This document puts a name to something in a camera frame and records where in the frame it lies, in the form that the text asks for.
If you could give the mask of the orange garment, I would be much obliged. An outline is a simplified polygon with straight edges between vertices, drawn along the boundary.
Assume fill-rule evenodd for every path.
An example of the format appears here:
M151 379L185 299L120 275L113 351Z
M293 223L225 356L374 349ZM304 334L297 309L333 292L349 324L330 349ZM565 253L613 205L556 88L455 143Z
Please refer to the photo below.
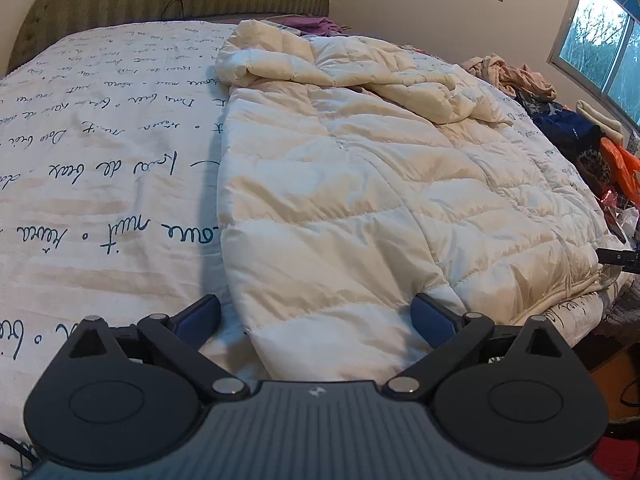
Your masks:
M639 159L609 138L600 139L600 151L610 166L613 179L634 206L639 206Z

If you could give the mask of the peach crumpled garment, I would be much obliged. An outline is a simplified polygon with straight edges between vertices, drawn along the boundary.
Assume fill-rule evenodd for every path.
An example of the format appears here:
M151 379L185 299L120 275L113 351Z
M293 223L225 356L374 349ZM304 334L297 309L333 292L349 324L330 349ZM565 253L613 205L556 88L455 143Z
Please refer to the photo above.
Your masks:
M526 91L544 102L556 99L554 85L526 64L521 67L513 66L501 56L491 54L469 58L462 63L462 67L469 74L492 84L512 99L516 97L518 90Z

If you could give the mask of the cream rolled towel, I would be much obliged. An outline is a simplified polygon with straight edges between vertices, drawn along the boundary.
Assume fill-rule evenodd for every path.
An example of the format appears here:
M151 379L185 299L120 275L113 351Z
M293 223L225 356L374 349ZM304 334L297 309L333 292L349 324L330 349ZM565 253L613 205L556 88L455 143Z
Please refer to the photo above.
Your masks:
M615 145L624 146L625 137L623 126L620 122L601 114L583 100L576 102L576 112L585 117L588 122L598 126L608 140L611 140Z

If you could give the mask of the purple garment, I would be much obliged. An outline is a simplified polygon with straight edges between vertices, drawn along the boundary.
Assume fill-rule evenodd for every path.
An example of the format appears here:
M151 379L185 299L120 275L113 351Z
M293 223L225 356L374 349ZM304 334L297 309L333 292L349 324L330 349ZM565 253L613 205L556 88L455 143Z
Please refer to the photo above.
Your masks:
M295 29L301 35L331 37L344 34L340 25L325 16L279 15L270 18L270 21Z

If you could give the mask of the white puffer jacket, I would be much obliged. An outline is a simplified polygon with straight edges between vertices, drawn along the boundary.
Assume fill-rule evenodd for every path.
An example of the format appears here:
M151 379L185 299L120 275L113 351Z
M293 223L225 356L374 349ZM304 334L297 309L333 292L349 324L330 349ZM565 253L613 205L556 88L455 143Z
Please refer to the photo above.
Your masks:
M625 283L575 167L461 67L244 21L215 75L224 272L269 377L385 382L428 350L417 294L504 325L576 304L576 342Z

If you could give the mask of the white script-printed bedsheet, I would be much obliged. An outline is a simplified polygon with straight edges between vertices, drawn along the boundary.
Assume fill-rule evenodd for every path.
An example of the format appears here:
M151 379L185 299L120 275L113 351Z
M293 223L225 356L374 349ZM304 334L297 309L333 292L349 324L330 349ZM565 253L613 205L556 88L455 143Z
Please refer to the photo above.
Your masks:
M238 25L140 23L68 36L1 81L1 429L90 314L113 325L217 296L204 354L269 378L236 312L217 214Z

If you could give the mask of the side wall window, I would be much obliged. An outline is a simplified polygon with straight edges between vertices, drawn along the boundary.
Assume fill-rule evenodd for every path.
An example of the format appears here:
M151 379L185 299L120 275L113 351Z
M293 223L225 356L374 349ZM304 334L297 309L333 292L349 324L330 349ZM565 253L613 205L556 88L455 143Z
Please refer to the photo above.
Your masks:
M639 125L639 0L570 0L550 62Z

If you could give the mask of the dark blue clothes pile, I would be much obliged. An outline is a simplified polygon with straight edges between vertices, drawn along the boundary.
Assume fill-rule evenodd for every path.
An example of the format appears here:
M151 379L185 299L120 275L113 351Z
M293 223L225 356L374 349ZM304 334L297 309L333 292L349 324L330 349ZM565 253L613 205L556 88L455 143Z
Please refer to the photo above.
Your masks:
M534 125L570 162L593 170L604 165L600 152L604 134L599 126L555 101L544 101L526 90L515 90L515 101Z

